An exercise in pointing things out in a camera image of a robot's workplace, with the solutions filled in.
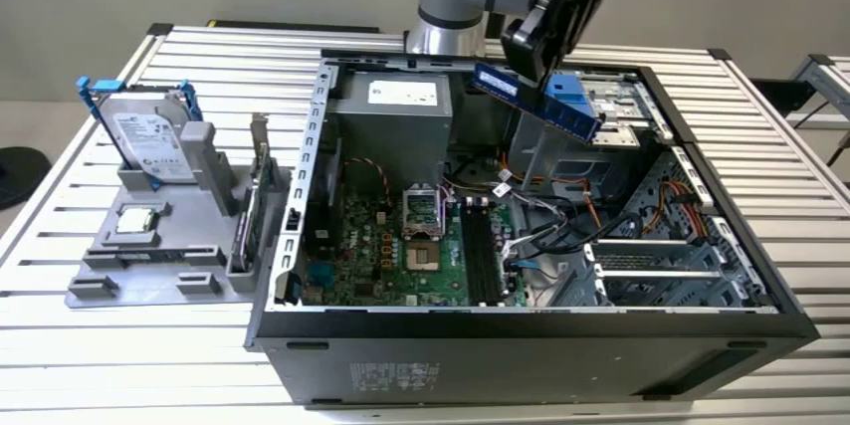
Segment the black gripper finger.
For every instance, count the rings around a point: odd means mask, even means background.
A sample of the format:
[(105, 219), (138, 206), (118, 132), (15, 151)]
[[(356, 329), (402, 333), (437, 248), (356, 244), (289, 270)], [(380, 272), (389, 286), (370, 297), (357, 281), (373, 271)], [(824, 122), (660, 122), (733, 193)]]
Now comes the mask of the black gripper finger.
[(512, 71), (528, 85), (541, 85), (557, 50), (561, 0), (535, 0), (523, 19), (503, 32), (503, 53)]
[(544, 89), (563, 58), (573, 51), (601, 2), (603, 0), (557, 0), (545, 23), (540, 89)]

